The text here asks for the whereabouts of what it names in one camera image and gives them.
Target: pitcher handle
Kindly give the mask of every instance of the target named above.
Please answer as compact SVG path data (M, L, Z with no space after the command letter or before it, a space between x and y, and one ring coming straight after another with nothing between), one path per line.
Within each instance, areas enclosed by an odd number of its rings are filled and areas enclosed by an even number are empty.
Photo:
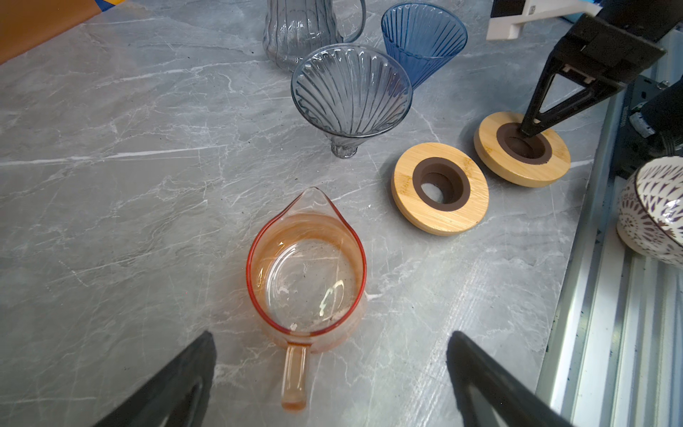
M358 31L355 33L351 34L346 40L344 40L344 43L352 43L355 42L358 37L361 36L361 33L363 33L363 30L365 29L365 0L361 0L361 11L363 12L363 19L361 20L361 27L358 28Z
M308 346L289 344L282 376L282 408L299 412L306 408L306 354Z

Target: patterned bowl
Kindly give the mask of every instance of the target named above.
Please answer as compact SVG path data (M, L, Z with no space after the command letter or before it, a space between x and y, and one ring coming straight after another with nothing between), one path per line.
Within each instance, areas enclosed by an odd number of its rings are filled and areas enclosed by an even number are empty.
M634 251L683 267L683 158L654 159L631 175L617 233Z

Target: orange glass handle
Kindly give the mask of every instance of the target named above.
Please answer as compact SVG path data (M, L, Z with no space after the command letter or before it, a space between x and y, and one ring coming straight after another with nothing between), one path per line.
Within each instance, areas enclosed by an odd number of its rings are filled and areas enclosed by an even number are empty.
M306 408L306 355L308 346L289 344L282 376L282 407L285 411L299 412Z

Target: gray marble surface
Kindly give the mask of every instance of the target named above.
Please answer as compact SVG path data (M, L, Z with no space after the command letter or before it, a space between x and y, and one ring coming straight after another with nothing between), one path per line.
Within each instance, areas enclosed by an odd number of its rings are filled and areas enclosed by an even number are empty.
M360 43L384 50L392 3L370 1ZM128 0L0 66L0 424L88 426L204 329L218 348L207 427L458 425L456 329L534 389L605 105L555 127L573 160L559 182L498 178L473 132L524 112L570 25L487 42L489 1L438 3L469 43L349 160L266 59L265 0ZM359 7L335 8L350 33ZM486 218L459 236L418 230L391 199L398 157L428 141L475 158L490 186ZM254 322L245 261L313 185L365 246L369 304L351 340L311 357L309 409L286 415L284 351Z

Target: wooden ring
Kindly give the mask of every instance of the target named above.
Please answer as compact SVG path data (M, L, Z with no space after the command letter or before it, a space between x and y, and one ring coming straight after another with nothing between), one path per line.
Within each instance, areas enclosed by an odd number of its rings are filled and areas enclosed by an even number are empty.
M523 118L507 111L489 115L474 134L474 147L484 164L501 178L524 187L545 187L569 171L572 157L553 129L532 138L516 137L510 125Z
M444 202L430 199L422 184L436 185ZM391 193L401 213L420 230L452 236L477 225L488 209L482 170L465 153L441 143L416 145L398 159Z

